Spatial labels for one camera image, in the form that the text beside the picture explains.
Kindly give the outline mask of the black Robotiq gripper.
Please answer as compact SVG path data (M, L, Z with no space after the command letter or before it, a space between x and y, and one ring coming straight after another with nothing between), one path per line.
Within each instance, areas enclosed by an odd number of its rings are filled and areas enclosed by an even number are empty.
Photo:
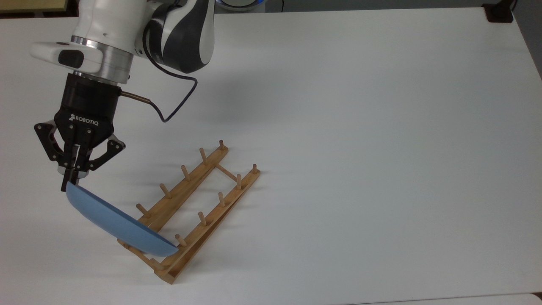
M66 191L68 182L77 185L89 171L95 171L126 148L114 132L113 119L121 89L118 86L102 83L79 75L66 78L61 106L54 120L38 123L34 130L49 160L60 166L63 174L61 191ZM64 148L60 148L55 132L58 129ZM89 146L82 144L84 136L89 135ZM107 150L91 160L92 150L107 139ZM75 161L75 144L80 145Z

